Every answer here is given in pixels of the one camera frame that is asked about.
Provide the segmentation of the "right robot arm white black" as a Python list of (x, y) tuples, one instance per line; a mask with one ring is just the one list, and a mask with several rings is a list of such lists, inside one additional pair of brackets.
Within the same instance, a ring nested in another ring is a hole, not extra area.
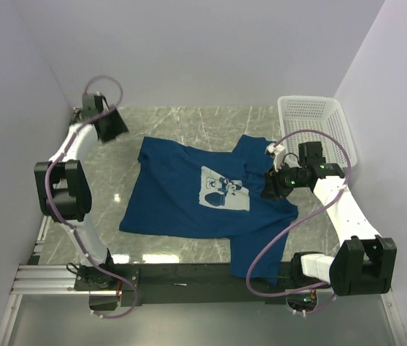
[(348, 188), (346, 176), (337, 163), (328, 163), (321, 142), (301, 143), (297, 164), (285, 161), (283, 146), (266, 149), (273, 166), (265, 173), (262, 198), (280, 200), (295, 188), (307, 187), (325, 207), (336, 231), (340, 248), (333, 257), (319, 252), (296, 253), (289, 279), (304, 288), (322, 281), (338, 296), (385, 294), (390, 290), (397, 246), (371, 225)]

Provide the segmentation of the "white perforated plastic basket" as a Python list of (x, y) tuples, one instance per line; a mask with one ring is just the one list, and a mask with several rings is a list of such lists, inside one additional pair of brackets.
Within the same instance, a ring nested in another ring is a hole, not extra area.
[(323, 155), (328, 162), (346, 167), (346, 159), (337, 145), (318, 135), (320, 131), (338, 141), (348, 154), (351, 166), (357, 163), (357, 155), (341, 103), (330, 97), (282, 96), (278, 98), (281, 136), (294, 131), (301, 133), (282, 141), (289, 153), (298, 153), (298, 145), (309, 141), (319, 141), (323, 146)]

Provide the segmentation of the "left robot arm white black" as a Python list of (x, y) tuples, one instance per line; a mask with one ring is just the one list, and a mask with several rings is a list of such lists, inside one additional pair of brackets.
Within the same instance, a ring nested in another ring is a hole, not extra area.
[(128, 132), (115, 105), (109, 105), (101, 93), (85, 92), (82, 107), (75, 110), (60, 148), (49, 160), (34, 167), (43, 215), (60, 224), (69, 235), (80, 258), (78, 275), (91, 276), (102, 290), (115, 285), (117, 272), (90, 215), (92, 193), (82, 162), (96, 143), (111, 142)]

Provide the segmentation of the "blue t-shirt with print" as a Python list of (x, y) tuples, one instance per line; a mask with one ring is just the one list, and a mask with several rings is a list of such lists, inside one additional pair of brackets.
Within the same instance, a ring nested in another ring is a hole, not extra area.
[(288, 200), (261, 198), (272, 166), (265, 138), (243, 135), (231, 152), (204, 151), (144, 138), (140, 172), (119, 229), (192, 239), (229, 239), (230, 272), (277, 283), (286, 238), (249, 267), (259, 252), (298, 217)]

